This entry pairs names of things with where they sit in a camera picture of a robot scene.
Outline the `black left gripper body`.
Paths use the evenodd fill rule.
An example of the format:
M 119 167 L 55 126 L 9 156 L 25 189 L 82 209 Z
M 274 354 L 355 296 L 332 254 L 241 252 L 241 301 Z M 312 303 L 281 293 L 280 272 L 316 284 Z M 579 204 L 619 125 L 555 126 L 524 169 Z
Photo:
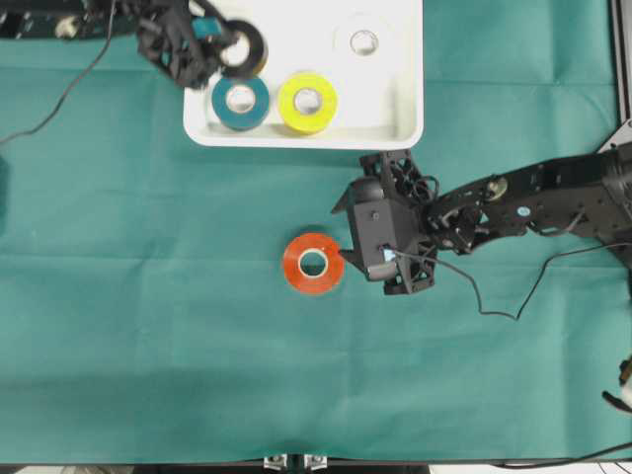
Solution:
M 138 52 L 179 87 L 200 89 L 219 60 L 194 30 L 189 1 L 140 1 L 136 8 Z

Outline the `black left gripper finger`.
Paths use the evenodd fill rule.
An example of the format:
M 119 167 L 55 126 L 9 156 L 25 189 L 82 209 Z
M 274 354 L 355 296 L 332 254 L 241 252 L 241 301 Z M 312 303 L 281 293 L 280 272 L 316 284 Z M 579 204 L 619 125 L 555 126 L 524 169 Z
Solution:
M 192 19 L 194 37 L 200 41 L 215 41 L 220 44 L 231 44 L 232 33 L 228 26 L 216 17 L 194 16 Z

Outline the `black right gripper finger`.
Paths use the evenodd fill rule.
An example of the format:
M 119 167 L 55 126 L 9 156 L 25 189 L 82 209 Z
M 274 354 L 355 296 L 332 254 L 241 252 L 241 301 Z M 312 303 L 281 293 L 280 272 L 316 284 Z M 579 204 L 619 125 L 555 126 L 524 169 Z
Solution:
M 341 197 L 337 200 L 334 207 L 331 210 L 332 214 L 338 214 L 346 212 L 349 206 L 352 204 L 352 194 L 350 190 L 345 190 Z
M 364 261 L 356 250 L 343 249 L 339 251 L 339 255 L 357 270 L 359 270 L 365 277 L 367 276 L 367 269 L 364 265 Z

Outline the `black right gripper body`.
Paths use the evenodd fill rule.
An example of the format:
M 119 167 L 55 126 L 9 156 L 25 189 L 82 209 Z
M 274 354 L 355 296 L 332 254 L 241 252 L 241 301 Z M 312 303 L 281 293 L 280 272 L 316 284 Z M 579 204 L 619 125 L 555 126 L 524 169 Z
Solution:
M 362 168 L 362 178 L 378 179 L 385 192 L 416 210 L 422 230 L 418 251 L 402 255 L 419 266 L 413 270 L 413 280 L 405 283 L 396 277 L 388 281 L 374 282 L 382 283 L 384 293 L 389 296 L 414 294 L 431 288 L 435 284 L 437 248 L 426 234 L 423 214 L 438 198 L 437 178 L 422 173 L 408 150 L 365 155 L 359 159 L 359 165 Z

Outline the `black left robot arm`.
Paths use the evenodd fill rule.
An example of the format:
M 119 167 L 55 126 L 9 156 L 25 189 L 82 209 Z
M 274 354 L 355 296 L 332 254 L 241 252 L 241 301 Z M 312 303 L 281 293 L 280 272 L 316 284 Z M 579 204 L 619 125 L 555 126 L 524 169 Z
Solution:
M 236 42 L 208 1 L 3 1 L 3 40 L 96 40 L 134 35 L 137 51 L 182 88 L 200 88 Z

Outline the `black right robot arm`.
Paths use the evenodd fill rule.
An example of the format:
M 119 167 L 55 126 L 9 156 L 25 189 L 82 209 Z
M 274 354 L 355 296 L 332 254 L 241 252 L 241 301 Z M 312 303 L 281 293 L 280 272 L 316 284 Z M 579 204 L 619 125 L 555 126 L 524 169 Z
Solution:
M 360 158 L 333 210 L 344 212 L 353 246 L 342 257 L 387 295 L 435 283 L 440 251 L 469 255 L 498 239 L 529 231 L 570 233 L 607 246 L 631 266 L 631 146 L 557 158 L 492 175 L 449 193 L 424 175 L 408 150 Z

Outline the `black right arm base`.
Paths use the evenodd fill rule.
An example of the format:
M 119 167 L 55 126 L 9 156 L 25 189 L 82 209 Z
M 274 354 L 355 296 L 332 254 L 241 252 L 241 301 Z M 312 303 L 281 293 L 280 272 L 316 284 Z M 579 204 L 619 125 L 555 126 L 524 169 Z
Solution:
M 602 244 L 631 273 L 631 121 L 625 122 L 598 150 L 604 194 L 597 201 Z

